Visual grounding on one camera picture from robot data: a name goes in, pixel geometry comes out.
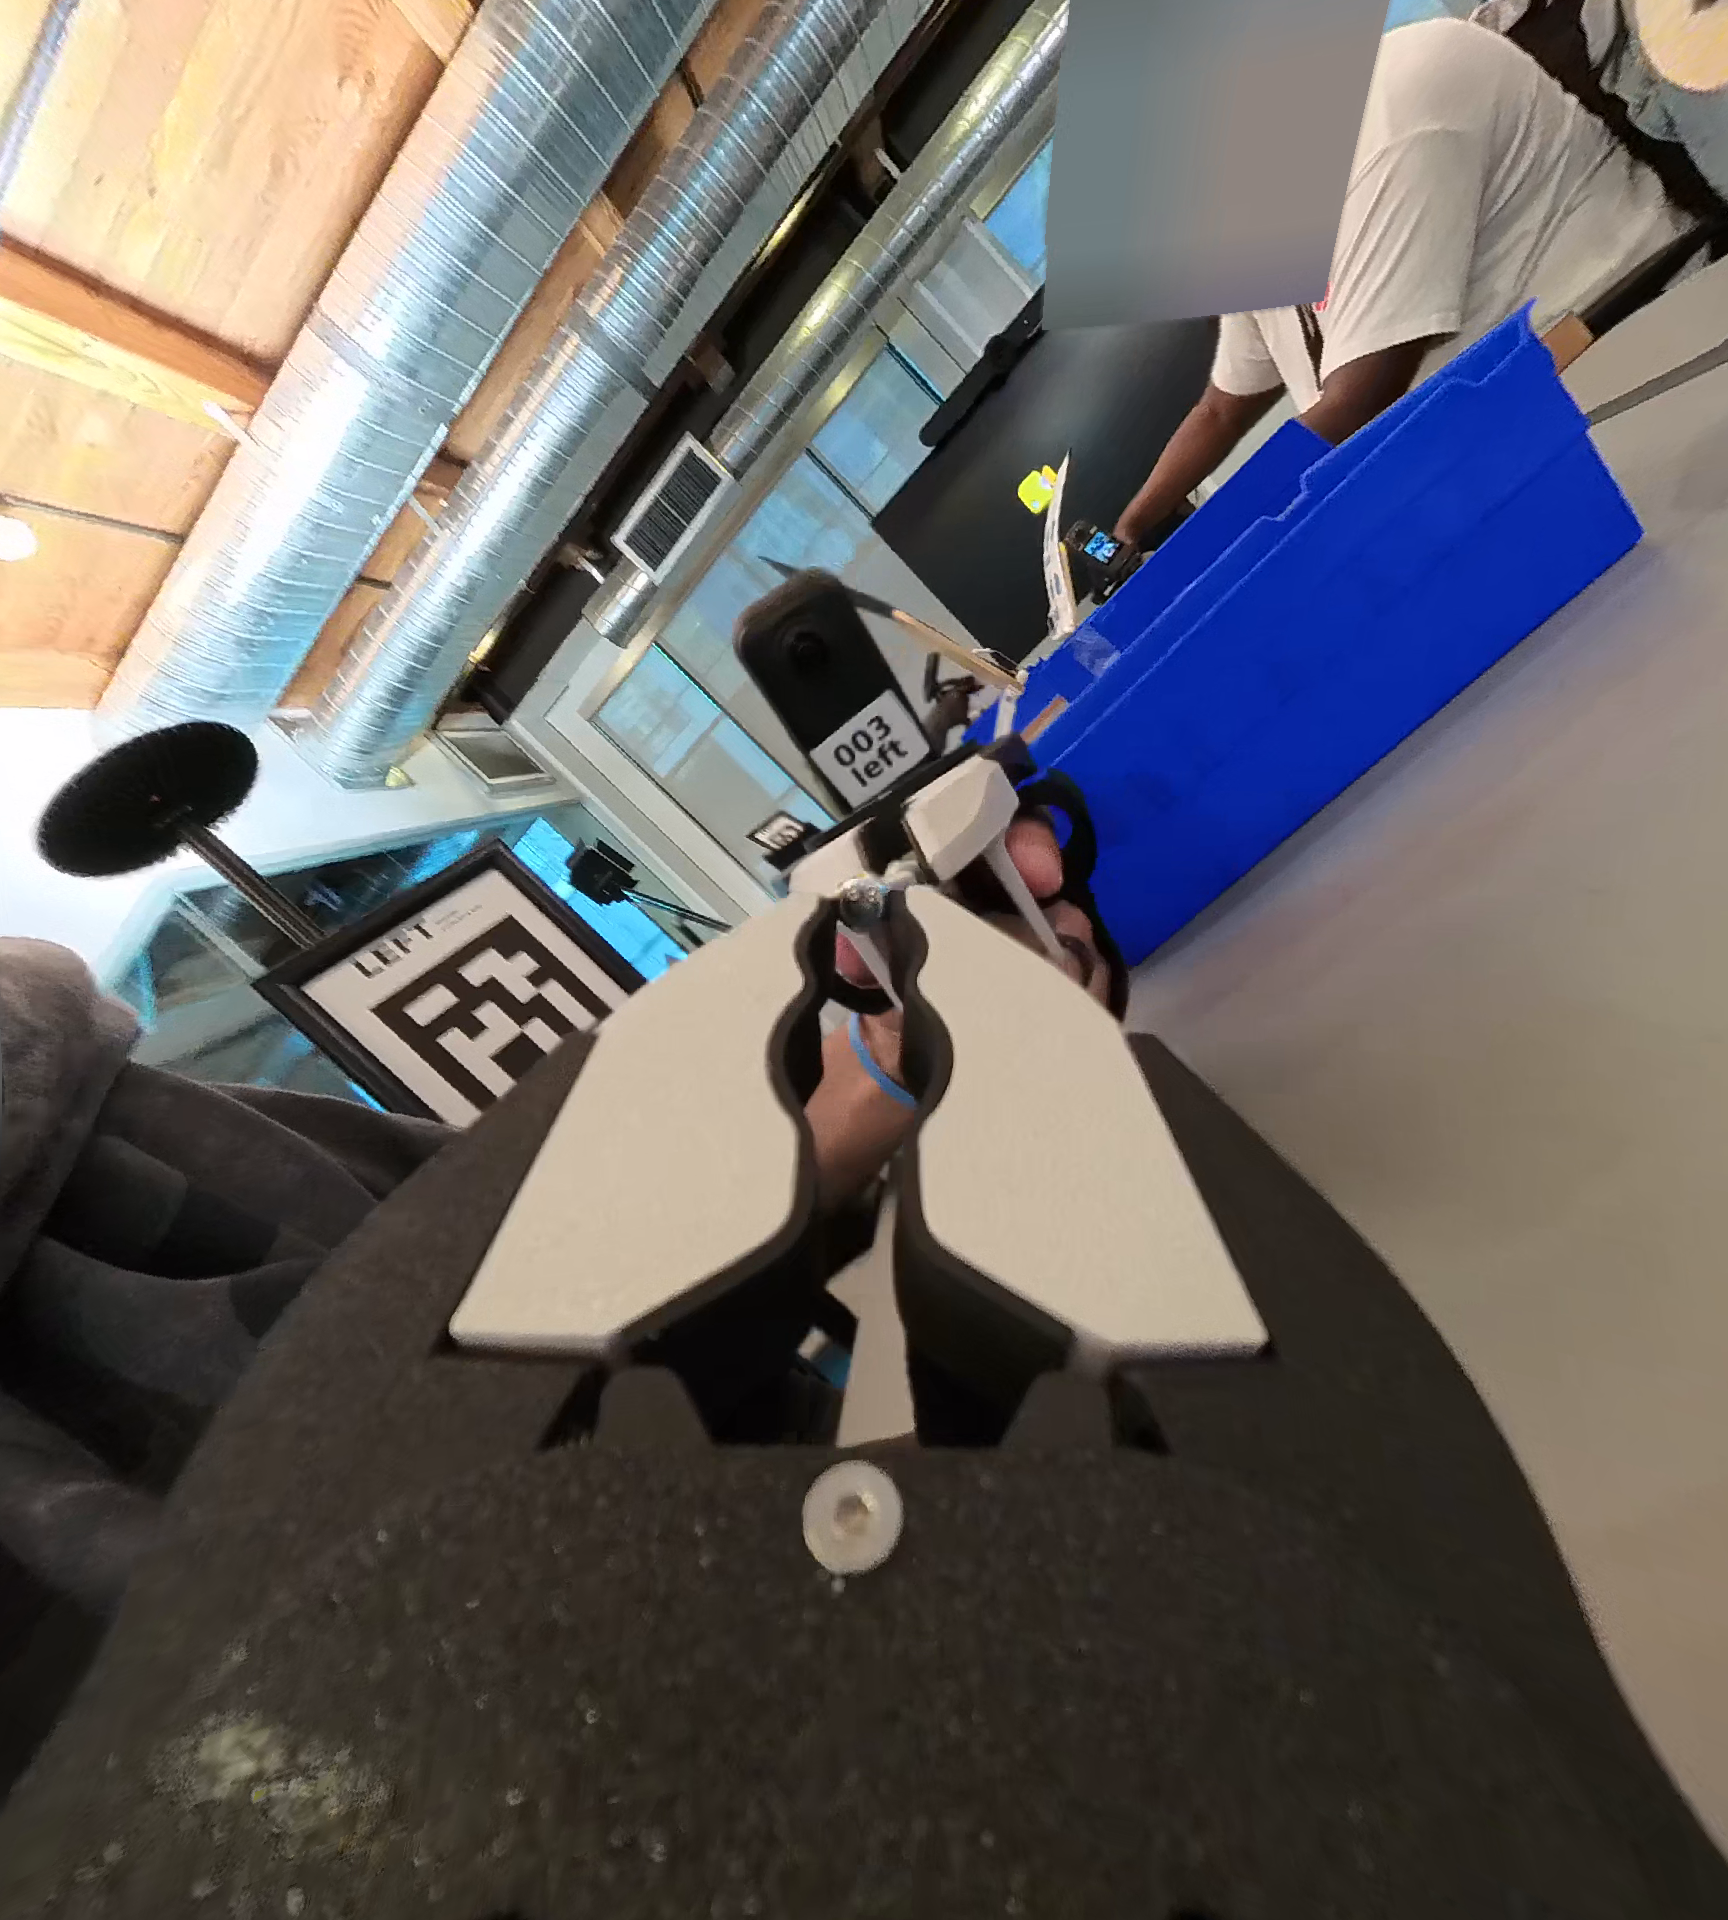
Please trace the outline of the hanging denim jacket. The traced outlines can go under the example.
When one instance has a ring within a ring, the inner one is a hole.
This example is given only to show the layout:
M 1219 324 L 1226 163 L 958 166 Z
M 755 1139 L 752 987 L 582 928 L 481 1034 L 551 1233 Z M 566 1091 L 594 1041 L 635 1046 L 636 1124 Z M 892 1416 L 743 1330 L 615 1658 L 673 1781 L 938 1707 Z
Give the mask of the hanging denim jacket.
M 1634 1 L 1490 1 L 1470 22 L 1505 35 L 1650 163 L 1728 249 L 1728 82 L 1700 89 L 1658 63 Z

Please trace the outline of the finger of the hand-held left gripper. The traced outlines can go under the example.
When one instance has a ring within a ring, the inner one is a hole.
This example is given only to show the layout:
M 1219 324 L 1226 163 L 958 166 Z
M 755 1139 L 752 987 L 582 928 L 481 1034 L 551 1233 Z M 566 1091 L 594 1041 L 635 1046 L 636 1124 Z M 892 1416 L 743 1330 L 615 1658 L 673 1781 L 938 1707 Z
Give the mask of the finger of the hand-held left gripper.
M 968 755 L 910 796 L 908 848 L 932 883 L 955 883 L 1004 851 L 1016 814 L 1018 787 L 1002 759 Z
M 840 883 L 858 874 L 880 876 L 904 889 L 917 882 L 917 853 L 907 844 L 874 851 L 865 836 L 827 838 L 799 857 L 799 893 L 837 902 Z

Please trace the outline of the blue plastic bin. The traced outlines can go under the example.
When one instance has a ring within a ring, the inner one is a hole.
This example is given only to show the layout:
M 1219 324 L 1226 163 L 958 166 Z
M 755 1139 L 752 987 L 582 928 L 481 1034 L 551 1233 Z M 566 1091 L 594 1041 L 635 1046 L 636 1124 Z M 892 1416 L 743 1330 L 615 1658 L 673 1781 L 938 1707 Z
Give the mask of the blue plastic bin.
M 1523 307 L 1326 446 L 1285 422 L 1014 720 L 1082 792 L 1141 963 L 1643 539 Z

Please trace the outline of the white air vent grille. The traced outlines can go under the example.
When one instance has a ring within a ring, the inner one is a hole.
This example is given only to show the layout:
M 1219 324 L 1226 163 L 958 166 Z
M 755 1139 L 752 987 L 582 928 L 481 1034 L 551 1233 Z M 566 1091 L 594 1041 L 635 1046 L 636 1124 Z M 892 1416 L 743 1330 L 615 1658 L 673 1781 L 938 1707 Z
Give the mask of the white air vent grille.
M 642 578 L 662 584 L 732 486 L 724 461 L 685 433 L 613 531 L 613 549 Z

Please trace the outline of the large silver air duct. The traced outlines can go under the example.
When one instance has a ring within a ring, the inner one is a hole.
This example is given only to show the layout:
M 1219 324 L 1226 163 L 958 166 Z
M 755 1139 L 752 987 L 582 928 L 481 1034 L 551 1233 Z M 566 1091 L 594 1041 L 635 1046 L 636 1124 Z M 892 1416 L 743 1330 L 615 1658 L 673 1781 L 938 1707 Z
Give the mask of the large silver air duct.
M 356 655 L 458 486 L 460 415 L 761 3 L 477 3 L 91 716 L 257 729 Z

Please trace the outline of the black video bar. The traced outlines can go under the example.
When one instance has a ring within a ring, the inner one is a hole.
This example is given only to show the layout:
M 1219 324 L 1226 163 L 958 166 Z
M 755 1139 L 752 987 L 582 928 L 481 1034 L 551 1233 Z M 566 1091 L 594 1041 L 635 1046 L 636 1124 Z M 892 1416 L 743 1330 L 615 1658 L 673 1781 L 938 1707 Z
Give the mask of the black video bar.
M 1008 381 L 1021 360 L 1036 346 L 1043 332 L 1043 320 L 1026 312 L 1018 322 L 994 334 L 950 395 L 925 419 L 921 443 L 927 449 L 938 449 L 948 443 L 983 401 Z

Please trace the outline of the black display screen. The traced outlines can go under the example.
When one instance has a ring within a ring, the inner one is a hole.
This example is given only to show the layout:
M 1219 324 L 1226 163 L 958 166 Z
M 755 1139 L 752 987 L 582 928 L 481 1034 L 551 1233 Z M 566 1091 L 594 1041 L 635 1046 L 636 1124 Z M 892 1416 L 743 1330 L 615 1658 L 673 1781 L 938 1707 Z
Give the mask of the black display screen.
M 1018 496 L 1068 454 L 1064 523 L 1108 530 L 1208 383 L 1214 318 L 1043 332 L 1008 381 L 874 515 L 874 530 L 970 631 L 1021 660 L 1046 634 L 1044 533 Z

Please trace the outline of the blue wristband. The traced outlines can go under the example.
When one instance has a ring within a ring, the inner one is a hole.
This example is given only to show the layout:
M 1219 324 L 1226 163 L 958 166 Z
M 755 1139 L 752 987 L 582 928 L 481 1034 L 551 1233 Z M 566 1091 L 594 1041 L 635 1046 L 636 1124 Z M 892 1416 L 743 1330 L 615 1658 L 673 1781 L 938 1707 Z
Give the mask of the blue wristband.
M 897 1108 L 913 1112 L 919 1105 L 917 1096 L 910 1088 L 898 1079 L 898 1075 L 884 1066 L 874 1048 L 874 1035 L 867 1019 L 858 1013 L 853 1013 L 846 1025 L 846 1037 L 856 1059 L 858 1069 L 867 1075 L 871 1086 Z

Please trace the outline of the document stand with black board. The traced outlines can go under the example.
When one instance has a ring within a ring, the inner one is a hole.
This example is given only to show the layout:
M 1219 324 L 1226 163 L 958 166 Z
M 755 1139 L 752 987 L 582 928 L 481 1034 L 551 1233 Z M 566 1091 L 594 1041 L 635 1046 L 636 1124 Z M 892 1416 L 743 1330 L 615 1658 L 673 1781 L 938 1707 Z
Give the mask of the document stand with black board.
M 867 587 L 856 587 L 843 578 L 821 567 L 802 567 L 780 562 L 775 556 L 762 556 L 780 580 L 796 581 L 802 578 L 828 580 L 840 587 L 853 608 L 872 614 L 915 635 L 925 644 L 925 657 L 932 663 L 925 670 L 925 737 L 929 745 L 942 754 L 948 750 L 950 735 L 962 729 L 970 720 L 972 695 L 978 687 L 997 691 L 1002 699 L 1016 702 L 1026 687 L 1024 667 L 987 646 L 950 635 L 946 630 L 895 606 L 884 595 Z

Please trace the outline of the framed marker sign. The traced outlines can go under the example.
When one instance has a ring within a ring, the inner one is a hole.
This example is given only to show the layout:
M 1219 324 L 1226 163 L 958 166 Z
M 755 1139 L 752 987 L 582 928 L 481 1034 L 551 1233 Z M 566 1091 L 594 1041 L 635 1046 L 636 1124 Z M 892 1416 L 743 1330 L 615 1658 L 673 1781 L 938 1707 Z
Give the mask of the framed marker sign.
M 644 984 L 494 840 L 316 936 L 252 989 L 366 1100 L 462 1130 Z

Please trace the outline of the black round disc on pole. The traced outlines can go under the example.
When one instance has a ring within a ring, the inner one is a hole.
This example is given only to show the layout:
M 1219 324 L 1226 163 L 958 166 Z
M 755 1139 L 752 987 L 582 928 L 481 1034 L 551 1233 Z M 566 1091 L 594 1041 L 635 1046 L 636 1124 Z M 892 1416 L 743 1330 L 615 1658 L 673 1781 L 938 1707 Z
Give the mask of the black round disc on pole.
M 85 880 L 145 871 L 193 851 L 277 928 L 289 952 L 306 952 L 325 931 L 221 836 L 259 774 L 252 735 L 231 724 L 139 731 L 60 785 L 38 818 L 36 851 L 55 871 Z

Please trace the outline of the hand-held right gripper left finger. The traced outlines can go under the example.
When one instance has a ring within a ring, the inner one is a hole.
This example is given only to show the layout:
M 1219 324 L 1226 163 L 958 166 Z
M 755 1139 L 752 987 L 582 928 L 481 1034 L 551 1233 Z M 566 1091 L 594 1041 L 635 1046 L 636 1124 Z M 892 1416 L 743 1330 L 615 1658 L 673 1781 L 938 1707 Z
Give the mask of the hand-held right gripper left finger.
M 802 1357 L 817 1275 L 801 1056 L 818 1056 L 799 897 L 721 938 L 610 1016 L 496 1195 L 444 1309 L 444 1385 L 505 1447 L 585 1389 L 673 1388 L 719 1441 L 824 1435 Z

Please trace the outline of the white sheet with yellow mark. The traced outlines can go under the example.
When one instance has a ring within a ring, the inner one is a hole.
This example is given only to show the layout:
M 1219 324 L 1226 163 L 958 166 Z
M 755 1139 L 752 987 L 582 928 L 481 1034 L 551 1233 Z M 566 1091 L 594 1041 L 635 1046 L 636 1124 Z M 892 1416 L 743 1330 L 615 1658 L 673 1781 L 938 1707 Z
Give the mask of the white sheet with yellow mark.
M 1066 640 L 1080 623 L 1080 593 L 1064 537 L 1068 474 L 1071 455 L 1066 451 L 1054 466 L 1044 463 L 1029 471 L 1018 486 L 1023 505 L 1041 522 L 1046 637 L 1053 641 Z

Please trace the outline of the person's left hand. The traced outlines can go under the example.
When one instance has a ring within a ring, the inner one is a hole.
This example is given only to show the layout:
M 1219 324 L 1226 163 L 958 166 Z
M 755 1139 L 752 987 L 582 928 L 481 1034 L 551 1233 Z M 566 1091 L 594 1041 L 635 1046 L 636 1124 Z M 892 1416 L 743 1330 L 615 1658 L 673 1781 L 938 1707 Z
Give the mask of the person's left hand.
M 1021 880 L 1057 949 L 1057 963 L 1122 1025 L 1132 974 L 1115 934 L 1094 908 L 1091 883 L 1068 874 L 1068 848 L 1053 818 L 1026 814 L 1007 836 Z

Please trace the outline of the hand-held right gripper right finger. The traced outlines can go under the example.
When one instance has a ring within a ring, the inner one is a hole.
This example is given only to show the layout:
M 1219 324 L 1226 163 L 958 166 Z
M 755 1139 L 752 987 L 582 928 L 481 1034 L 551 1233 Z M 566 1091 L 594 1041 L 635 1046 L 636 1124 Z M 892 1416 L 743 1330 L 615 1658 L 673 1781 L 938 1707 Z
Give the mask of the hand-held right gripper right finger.
M 1237 1255 L 1119 1019 L 1050 960 L 931 885 L 895 904 L 895 1167 L 908 1447 L 989 1447 L 1041 1380 L 1273 1351 Z

